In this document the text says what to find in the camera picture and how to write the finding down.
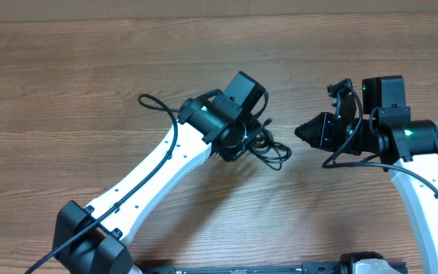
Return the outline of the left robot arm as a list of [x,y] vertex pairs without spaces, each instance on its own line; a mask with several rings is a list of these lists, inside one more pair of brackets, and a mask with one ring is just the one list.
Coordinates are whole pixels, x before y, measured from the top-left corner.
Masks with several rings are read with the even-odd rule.
[[158,203],[214,153],[235,161],[262,131],[254,106],[268,93],[238,72],[225,90],[187,99],[158,146],[124,179],[85,207],[68,202],[58,213],[52,257],[70,273],[133,274],[128,246]]

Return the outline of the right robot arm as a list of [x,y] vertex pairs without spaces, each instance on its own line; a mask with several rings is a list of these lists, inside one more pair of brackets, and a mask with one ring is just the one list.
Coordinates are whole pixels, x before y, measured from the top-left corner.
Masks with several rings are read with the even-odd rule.
[[349,78],[327,87],[334,113],[321,112],[294,133],[330,152],[325,169],[376,167],[389,173],[408,213],[423,270],[438,273],[438,127],[413,120],[402,76]]

